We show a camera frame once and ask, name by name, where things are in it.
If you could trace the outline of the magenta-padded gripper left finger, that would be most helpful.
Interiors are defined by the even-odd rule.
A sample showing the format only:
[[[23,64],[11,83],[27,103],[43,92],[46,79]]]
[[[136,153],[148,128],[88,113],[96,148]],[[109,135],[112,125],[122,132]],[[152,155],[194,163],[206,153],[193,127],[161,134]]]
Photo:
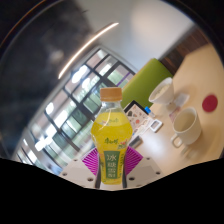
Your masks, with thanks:
[[[99,156],[96,148],[73,159],[59,174],[60,177],[84,188],[100,188]]]

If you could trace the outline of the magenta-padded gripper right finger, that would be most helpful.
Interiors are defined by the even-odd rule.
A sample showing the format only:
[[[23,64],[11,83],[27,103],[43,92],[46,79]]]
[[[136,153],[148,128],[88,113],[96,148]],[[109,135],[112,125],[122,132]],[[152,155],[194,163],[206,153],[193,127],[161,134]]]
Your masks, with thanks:
[[[150,157],[143,157],[129,147],[124,159],[123,187],[126,189],[143,187],[162,177],[162,170]]]

